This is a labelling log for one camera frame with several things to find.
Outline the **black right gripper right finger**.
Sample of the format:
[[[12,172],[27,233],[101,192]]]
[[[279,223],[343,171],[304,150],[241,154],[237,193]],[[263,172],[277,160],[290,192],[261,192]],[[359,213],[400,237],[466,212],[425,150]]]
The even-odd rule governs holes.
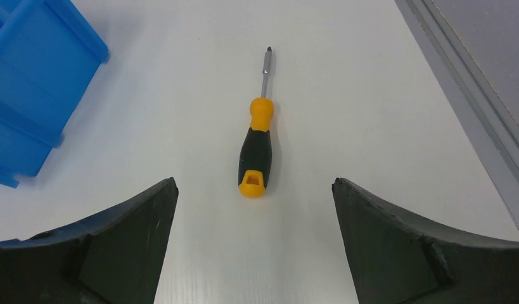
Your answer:
[[[440,224],[344,178],[332,192],[360,303],[519,303],[519,242]]]

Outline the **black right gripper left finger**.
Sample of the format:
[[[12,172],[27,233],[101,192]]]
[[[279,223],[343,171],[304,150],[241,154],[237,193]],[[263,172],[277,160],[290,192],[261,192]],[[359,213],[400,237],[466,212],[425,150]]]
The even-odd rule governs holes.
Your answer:
[[[0,241],[0,303],[153,303],[177,198],[168,178],[71,224]]]

